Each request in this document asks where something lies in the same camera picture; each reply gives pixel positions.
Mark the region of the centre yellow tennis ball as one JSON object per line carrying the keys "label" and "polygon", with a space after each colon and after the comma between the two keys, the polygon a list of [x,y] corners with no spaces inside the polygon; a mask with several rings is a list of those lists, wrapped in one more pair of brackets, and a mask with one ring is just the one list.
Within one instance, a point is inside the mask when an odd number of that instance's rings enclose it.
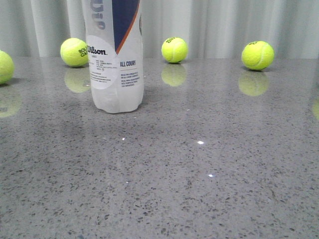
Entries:
{"label": "centre yellow tennis ball", "polygon": [[168,63],[178,63],[187,57],[188,46],[182,38],[170,37],[163,42],[161,53]]}

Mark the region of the grey pleated curtain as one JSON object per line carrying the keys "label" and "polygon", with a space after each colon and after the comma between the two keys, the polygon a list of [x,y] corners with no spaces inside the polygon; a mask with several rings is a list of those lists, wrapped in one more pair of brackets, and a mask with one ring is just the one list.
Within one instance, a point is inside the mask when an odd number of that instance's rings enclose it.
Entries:
{"label": "grey pleated curtain", "polygon": [[[234,58],[252,41],[272,45],[279,58],[319,56],[316,0],[144,0],[145,57],[160,57],[163,41],[183,38],[189,58]],[[0,48],[11,56],[59,56],[70,37],[85,39],[79,0],[3,0]]]}

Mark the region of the Roland Garros tennis ball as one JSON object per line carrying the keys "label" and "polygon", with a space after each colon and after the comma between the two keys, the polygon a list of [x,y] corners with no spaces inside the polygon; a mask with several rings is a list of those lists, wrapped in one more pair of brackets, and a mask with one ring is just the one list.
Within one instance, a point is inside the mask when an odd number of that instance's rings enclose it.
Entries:
{"label": "Roland Garros tennis ball", "polygon": [[81,39],[69,38],[61,44],[60,56],[68,66],[83,66],[88,63],[87,44]]}

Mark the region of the yellow tennis ball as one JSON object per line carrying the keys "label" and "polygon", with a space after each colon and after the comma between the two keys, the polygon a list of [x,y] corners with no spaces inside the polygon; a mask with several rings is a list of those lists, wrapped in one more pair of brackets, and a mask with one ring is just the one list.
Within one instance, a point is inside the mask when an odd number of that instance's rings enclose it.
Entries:
{"label": "yellow tennis ball", "polygon": [[250,42],[242,51],[241,59],[245,67],[251,70],[263,70],[274,60],[275,51],[265,41]]}
{"label": "yellow tennis ball", "polygon": [[187,57],[188,46],[182,38],[170,37],[163,42],[161,53],[168,63],[178,63]]}

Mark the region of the right yellow tennis ball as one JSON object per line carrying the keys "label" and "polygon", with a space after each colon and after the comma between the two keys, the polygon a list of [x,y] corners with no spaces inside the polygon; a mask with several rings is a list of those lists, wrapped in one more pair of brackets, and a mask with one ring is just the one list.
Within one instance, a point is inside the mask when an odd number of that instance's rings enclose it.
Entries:
{"label": "right yellow tennis ball", "polygon": [[242,51],[241,59],[245,67],[251,70],[263,70],[274,60],[275,51],[265,41],[250,42]]}

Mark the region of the far left tennis ball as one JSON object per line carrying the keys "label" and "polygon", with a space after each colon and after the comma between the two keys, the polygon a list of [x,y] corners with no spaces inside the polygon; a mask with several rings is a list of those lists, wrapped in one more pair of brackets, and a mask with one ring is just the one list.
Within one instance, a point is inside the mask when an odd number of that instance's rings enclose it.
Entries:
{"label": "far left tennis ball", "polygon": [[14,62],[4,51],[0,52],[0,84],[8,82],[14,74]]}

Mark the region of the white Wilson tennis ball can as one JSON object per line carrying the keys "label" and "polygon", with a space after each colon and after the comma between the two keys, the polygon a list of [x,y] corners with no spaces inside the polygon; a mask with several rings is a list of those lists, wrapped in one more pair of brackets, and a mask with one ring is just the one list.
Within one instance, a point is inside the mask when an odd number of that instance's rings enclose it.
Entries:
{"label": "white Wilson tennis ball can", "polygon": [[82,8],[95,106],[136,110],[144,95],[141,1],[84,0]]}

